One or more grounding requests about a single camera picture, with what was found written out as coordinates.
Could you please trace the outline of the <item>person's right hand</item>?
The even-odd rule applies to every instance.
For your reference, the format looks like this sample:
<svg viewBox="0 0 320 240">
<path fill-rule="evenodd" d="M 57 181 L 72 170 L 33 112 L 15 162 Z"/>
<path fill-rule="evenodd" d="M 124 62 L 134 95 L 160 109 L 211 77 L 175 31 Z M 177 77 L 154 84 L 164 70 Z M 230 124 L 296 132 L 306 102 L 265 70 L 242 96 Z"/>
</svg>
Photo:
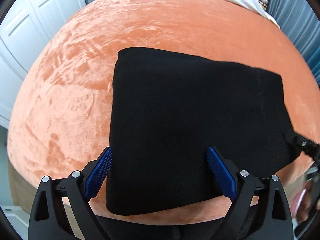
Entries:
<svg viewBox="0 0 320 240">
<path fill-rule="evenodd" d="M 311 199 L 311 190 L 313 187 L 313 181 L 309 180 L 305 183 L 305 187 L 303 190 L 303 198 L 300 202 L 300 206 L 296 213 L 296 220 L 298 224 L 306 221 L 309 217 L 310 207 L 312 206 L 312 199 Z"/>
</svg>

